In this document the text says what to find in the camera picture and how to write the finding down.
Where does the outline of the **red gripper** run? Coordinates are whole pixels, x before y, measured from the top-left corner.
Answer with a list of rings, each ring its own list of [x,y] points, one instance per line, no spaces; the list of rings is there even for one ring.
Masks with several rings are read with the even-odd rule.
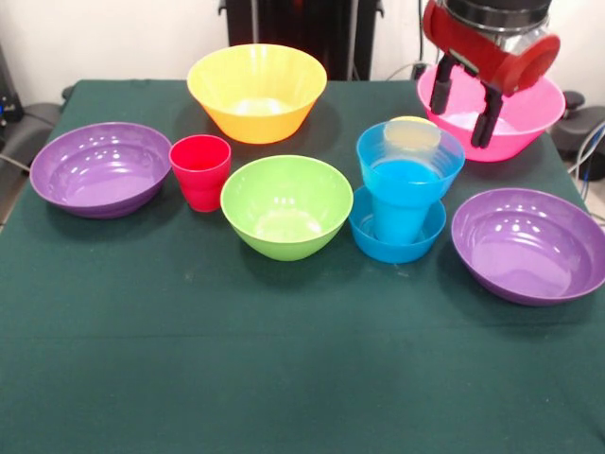
[[[471,137],[486,148],[503,107],[503,97],[526,90],[557,58],[560,38],[547,29],[548,1],[429,1],[423,13],[426,38],[443,53],[433,84],[430,110],[443,114],[456,64],[485,89],[485,108]]]

